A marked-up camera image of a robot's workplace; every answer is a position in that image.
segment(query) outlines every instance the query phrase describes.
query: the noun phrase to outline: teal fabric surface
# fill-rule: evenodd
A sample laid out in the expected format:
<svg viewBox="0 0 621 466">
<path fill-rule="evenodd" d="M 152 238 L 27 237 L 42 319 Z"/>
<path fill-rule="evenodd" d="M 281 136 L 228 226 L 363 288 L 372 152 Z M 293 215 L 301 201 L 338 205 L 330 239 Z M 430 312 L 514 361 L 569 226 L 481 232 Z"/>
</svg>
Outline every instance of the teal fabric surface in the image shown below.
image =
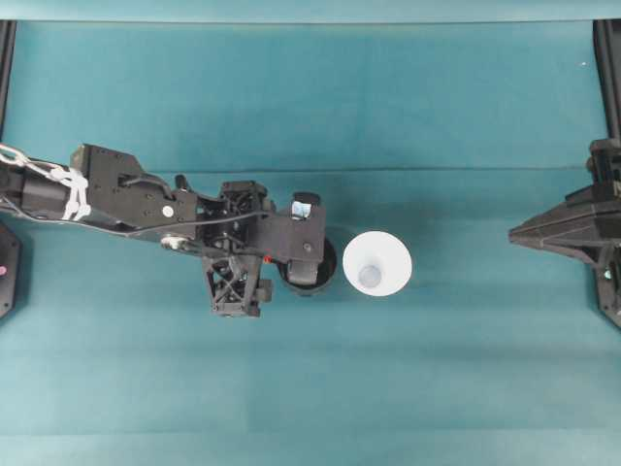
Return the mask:
<svg viewBox="0 0 621 466">
<path fill-rule="evenodd" d="M 262 317 L 222 319 L 197 259 L 10 220 L 25 249 L 0 321 L 2 466 L 618 463 L 621 335 L 589 270 L 507 242 L 589 183 L 577 167 L 605 135 L 589 23 L 17 38 L 7 143 L 58 161 L 103 144 L 207 193 L 256 179 L 281 205 L 314 190 L 339 252 L 383 229 L 415 270 L 385 299 L 341 269 L 302 299 L 266 268 Z"/>
<path fill-rule="evenodd" d="M 3 0 L 0 17 L 30 20 L 404 23 L 576 20 L 621 16 L 616 0 Z"/>
<path fill-rule="evenodd" d="M 88 141 L 152 171 L 582 167 L 606 136 L 591 35 L 21 23 L 5 139 L 61 162 Z"/>
</svg>

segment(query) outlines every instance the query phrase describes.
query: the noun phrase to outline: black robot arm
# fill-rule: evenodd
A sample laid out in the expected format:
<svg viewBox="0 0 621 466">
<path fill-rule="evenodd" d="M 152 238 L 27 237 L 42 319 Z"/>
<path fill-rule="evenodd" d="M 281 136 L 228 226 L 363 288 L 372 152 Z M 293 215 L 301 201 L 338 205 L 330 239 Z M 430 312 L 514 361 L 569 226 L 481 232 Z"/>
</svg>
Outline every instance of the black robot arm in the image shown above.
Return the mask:
<svg viewBox="0 0 621 466">
<path fill-rule="evenodd" d="M 260 277 L 263 263 L 276 264 L 300 294 L 316 292 L 336 270 L 318 195 L 296 193 L 280 211 L 253 181 L 223 183 L 210 197 L 183 175 L 171 188 L 135 156 L 91 145 L 80 146 L 69 166 L 0 145 L 0 210 L 201 257 L 212 310 L 221 316 L 259 316 L 259 303 L 272 296 L 271 282 Z"/>
<path fill-rule="evenodd" d="M 587 168 L 593 183 L 509 232 L 534 250 L 578 259 L 595 276 L 600 310 L 621 327 L 621 141 L 591 144 Z"/>
</svg>

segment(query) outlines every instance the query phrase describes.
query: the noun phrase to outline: white cable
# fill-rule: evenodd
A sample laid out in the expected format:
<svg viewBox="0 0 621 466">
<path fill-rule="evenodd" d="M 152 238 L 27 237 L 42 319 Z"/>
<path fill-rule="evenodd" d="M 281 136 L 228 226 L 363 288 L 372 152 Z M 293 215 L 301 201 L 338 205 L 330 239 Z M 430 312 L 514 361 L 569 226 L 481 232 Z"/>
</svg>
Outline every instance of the white cable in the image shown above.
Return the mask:
<svg viewBox="0 0 621 466">
<path fill-rule="evenodd" d="M 19 149 L 0 143 L 0 162 L 17 167 L 25 167 L 42 177 L 69 188 L 69 199 L 65 204 L 63 220 L 79 221 L 83 216 L 90 215 L 91 208 L 86 200 L 88 180 L 80 170 L 64 167 L 53 162 L 31 160 Z"/>
</svg>

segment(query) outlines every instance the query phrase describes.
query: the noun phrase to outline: black bracket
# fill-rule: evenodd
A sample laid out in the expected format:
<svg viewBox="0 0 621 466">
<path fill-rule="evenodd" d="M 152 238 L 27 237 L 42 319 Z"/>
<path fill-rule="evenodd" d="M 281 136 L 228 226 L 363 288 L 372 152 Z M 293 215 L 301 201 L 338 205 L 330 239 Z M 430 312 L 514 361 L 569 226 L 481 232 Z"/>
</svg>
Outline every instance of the black bracket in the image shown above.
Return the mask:
<svg viewBox="0 0 621 466">
<path fill-rule="evenodd" d="M 593 177 L 590 206 L 601 209 L 595 217 L 598 246 L 591 248 L 597 259 L 593 273 L 598 303 L 600 311 L 621 327 L 621 142 L 595 141 L 588 168 Z"/>
<path fill-rule="evenodd" d="M 0 317 L 15 303 L 20 252 L 17 236 L 0 222 Z"/>
</svg>

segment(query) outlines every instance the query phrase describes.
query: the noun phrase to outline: black robotic claw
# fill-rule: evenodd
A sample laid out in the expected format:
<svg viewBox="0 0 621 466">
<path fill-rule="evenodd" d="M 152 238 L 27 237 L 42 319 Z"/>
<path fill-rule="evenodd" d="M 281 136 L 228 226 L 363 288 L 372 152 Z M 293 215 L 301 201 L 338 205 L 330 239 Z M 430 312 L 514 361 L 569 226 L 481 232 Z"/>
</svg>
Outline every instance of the black robotic claw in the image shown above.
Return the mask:
<svg viewBox="0 0 621 466">
<path fill-rule="evenodd" d="M 212 309 L 221 316 L 259 316 L 259 303 L 272 298 L 271 282 L 260 277 L 265 262 L 274 262 L 284 281 L 305 294 L 321 289 L 336 268 L 316 194 L 294 194 L 277 211 L 268 190 L 253 181 L 223 183 L 210 197 L 177 175 L 172 189 L 133 155 L 91 145 L 81 146 L 66 167 L 0 144 L 0 162 L 0 211 L 198 256 Z M 0 246 L 4 239 L 12 241 L 4 233 Z M 4 285 L 12 292 L 9 284 L 0 282 L 0 297 Z"/>
<path fill-rule="evenodd" d="M 601 311 L 621 327 L 621 142 L 594 141 L 593 184 L 522 223 L 509 240 L 578 259 L 594 269 Z"/>
</svg>

